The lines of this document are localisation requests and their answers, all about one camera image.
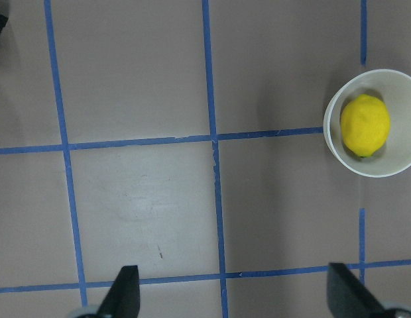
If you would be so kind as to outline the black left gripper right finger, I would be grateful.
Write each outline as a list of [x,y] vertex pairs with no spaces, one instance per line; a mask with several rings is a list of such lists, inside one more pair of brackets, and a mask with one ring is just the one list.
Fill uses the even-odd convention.
[[328,264],[326,296],[333,317],[391,317],[344,263]]

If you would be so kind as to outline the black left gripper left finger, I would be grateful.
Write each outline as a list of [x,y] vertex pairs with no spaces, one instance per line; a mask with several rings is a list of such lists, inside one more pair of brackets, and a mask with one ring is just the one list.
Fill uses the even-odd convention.
[[124,266],[96,312],[97,317],[137,318],[141,306],[138,266]]

